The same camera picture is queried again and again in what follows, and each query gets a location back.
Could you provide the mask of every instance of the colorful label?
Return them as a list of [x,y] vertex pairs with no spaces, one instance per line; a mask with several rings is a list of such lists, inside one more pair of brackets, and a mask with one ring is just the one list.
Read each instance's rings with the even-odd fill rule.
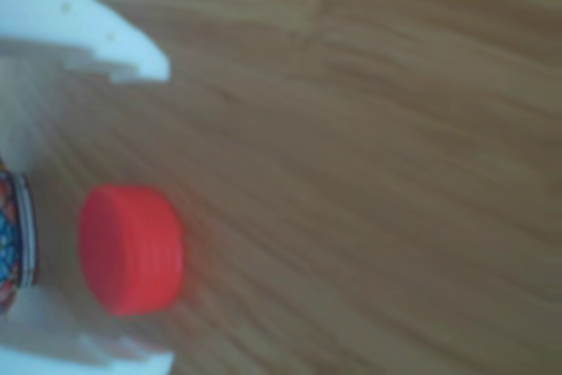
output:
[[21,248],[14,187],[0,162],[0,314],[8,310],[18,288]]

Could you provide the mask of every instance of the wood grain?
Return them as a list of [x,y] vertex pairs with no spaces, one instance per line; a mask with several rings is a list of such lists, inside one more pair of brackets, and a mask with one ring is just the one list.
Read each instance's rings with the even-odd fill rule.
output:
[[[0,70],[41,282],[82,328],[168,344],[183,375],[562,372],[559,0],[103,1],[170,84]],[[76,216],[107,182],[189,225],[167,312],[86,292]]]

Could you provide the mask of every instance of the wooden table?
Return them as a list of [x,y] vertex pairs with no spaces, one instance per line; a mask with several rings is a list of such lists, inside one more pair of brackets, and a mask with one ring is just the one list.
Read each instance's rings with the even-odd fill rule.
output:
[[[0,151],[81,327],[168,344],[183,375],[560,373],[557,0],[103,1],[171,83],[0,65]],[[114,320],[86,291],[102,183],[189,225],[169,311]]]

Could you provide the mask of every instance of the red bottle cap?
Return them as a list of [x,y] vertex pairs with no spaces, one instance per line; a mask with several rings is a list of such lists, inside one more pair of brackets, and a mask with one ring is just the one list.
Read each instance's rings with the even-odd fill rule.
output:
[[157,190],[106,185],[80,216],[83,274],[102,306],[116,316],[163,309],[184,275],[184,228]]

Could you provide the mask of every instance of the can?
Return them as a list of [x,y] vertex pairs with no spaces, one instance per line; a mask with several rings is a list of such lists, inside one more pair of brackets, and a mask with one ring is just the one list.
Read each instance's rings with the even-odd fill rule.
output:
[[37,262],[32,195],[25,176],[0,161],[0,314],[20,288],[33,285]]

